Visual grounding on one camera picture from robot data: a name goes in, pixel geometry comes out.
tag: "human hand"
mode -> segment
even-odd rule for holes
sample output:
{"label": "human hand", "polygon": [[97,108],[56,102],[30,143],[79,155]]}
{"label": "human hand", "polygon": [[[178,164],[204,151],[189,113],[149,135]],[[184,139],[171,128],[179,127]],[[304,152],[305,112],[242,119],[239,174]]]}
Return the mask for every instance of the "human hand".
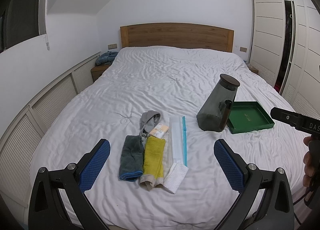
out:
{"label": "human hand", "polygon": [[[313,140],[313,138],[311,136],[307,136],[303,139],[303,143],[308,146],[309,142]],[[305,154],[305,156],[303,157],[303,163],[305,164],[304,166],[304,173],[305,175],[303,176],[303,185],[305,187],[309,187],[310,186],[310,181],[312,176],[315,174],[316,172],[316,168],[313,167],[311,165],[311,154],[310,152],[307,152]]]}

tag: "blue gripper pad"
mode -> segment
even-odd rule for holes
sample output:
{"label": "blue gripper pad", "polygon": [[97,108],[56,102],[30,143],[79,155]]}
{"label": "blue gripper pad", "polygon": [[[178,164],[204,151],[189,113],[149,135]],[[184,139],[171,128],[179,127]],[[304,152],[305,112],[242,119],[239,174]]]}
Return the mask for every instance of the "blue gripper pad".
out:
{"label": "blue gripper pad", "polygon": [[110,154],[110,143],[107,140],[101,144],[85,168],[80,173],[79,188],[82,193],[90,190],[96,181],[103,165]]}
{"label": "blue gripper pad", "polygon": [[244,160],[223,139],[214,143],[213,152],[232,189],[241,193],[248,177]]}

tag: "dark grey towel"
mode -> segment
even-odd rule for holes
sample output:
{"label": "dark grey towel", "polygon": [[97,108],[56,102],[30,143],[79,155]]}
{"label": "dark grey towel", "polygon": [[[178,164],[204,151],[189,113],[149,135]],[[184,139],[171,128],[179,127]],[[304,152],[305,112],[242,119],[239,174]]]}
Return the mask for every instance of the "dark grey towel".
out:
{"label": "dark grey towel", "polygon": [[143,145],[140,135],[127,135],[121,153],[119,178],[136,181],[143,174]]}

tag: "pitcher lid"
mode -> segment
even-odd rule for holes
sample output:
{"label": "pitcher lid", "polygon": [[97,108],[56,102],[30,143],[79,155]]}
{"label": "pitcher lid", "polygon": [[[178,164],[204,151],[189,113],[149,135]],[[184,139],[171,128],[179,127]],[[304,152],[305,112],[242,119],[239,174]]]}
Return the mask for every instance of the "pitcher lid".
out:
{"label": "pitcher lid", "polygon": [[226,83],[228,83],[231,86],[234,87],[239,87],[240,86],[240,82],[235,79],[234,77],[231,77],[230,75],[227,74],[220,74],[220,79]]}

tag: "metal screw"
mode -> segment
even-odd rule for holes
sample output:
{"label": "metal screw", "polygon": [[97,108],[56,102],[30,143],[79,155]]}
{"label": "metal screw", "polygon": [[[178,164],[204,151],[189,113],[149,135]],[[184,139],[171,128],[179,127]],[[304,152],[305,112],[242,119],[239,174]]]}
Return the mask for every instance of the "metal screw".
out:
{"label": "metal screw", "polygon": [[284,174],[284,169],[279,168],[279,169],[278,169],[278,172],[279,172],[280,174]]}
{"label": "metal screw", "polygon": [[251,170],[253,170],[253,171],[257,168],[257,166],[256,166],[255,164],[253,164],[253,163],[250,163],[250,164],[248,165],[248,167],[249,167],[249,169],[251,169]]}
{"label": "metal screw", "polygon": [[44,171],[45,171],[45,167],[41,167],[41,168],[38,170],[39,173],[43,173]]}
{"label": "metal screw", "polygon": [[76,167],[76,165],[74,163],[69,163],[68,166],[67,166],[67,168],[69,170],[73,170],[75,167]]}

